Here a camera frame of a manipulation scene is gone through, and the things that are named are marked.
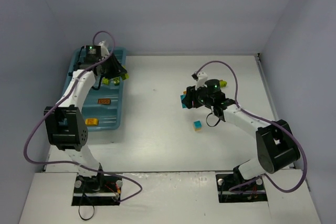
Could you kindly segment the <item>yellow striped lego piece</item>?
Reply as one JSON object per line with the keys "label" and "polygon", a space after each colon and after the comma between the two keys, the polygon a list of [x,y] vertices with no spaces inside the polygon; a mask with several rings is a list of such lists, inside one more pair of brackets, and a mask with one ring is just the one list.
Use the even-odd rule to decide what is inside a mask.
{"label": "yellow striped lego piece", "polygon": [[85,124],[86,126],[98,126],[99,120],[97,118],[87,118]]}

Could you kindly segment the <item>long green lego brick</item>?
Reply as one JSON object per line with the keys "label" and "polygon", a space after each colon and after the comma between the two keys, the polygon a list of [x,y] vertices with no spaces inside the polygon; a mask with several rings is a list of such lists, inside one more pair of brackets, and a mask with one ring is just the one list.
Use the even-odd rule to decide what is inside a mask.
{"label": "long green lego brick", "polygon": [[125,80],[129,79],[129,75],[127,73],[124,73],[124,74],[121,75],[121,79],[123,81],[125,81]]}

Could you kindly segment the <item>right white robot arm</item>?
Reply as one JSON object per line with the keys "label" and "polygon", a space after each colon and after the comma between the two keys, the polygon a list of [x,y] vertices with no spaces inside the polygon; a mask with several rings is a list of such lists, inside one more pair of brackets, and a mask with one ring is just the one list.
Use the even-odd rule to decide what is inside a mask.
{"label": "right white robot arm", "polygon": [[233,124],[256,140],[257,157],[234,168],[239,183],[264,173],[273,174],[297,161],[301,155],[297,144],[283,130],[244,113],[233,99],[227,98],[219,80],[210,79],[202,87],[186,88],[182,103],[188,108],[206,107],[219,120]]}

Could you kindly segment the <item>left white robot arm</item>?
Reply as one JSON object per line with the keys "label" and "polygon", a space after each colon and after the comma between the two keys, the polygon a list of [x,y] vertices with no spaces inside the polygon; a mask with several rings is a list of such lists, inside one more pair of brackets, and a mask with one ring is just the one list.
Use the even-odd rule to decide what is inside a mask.
{"label": "left white robot arm", "polygon": [[127,70],[105,42],[83,46],[56,108],[44,110],[49,143],[78,166],[78,176],[101,181],[102,166],[92,155],[89,131],[114,130],[120,124],[121,81]]}

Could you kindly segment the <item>small green lego brick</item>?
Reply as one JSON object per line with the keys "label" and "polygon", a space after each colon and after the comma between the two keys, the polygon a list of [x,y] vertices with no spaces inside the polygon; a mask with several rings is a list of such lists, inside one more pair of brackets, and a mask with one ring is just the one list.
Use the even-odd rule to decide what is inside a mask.
{"label": "small green lego brick", "polygon": [[219,81],[219,84],[220,84],[220,87],[221,87],[221,88],[224,88],[224,87],[227,86],[227,82],[224,81],[224,80],[220,80],[220,81]]}

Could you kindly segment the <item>orange brown lego brick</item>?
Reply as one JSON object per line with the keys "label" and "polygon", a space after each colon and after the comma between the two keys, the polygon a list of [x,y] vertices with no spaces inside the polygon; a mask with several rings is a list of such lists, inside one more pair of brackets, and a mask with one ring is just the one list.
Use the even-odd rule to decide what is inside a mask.
{"label": "orange brown lego brick", "polygon": [[98,104],[109,105],[111,104],[111,99],[109,98],[98,99]]}

